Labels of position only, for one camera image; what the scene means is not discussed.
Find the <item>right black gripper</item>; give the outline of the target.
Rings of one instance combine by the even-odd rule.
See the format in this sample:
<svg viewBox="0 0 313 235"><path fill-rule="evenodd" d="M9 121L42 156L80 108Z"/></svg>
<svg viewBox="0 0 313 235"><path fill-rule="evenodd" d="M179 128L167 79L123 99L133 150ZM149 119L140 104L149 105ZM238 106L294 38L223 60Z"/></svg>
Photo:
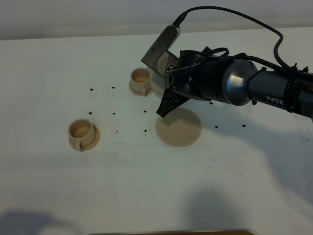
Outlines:
<svg viewBox="0 0 313 235"><path fill-rule="evenodd" d="M231 64L227 49L180 51L156 113L164 118L189 99L225 102L224 73Z"/></svg>

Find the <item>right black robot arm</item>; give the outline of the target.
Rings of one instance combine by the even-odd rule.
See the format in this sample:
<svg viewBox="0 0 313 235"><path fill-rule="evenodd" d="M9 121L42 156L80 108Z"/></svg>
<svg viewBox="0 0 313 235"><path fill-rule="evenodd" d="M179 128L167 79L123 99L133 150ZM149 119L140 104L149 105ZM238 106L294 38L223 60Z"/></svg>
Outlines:
<svg viewBox="0 0 313 235"><path fill-rule="evenodd" d="M169 72L157 114L162 118L190 99L235 106L261 102L305 117L313 116L313 76L277 68L258 70L243 53L216 56L214 50L181 51Z"/></svg>

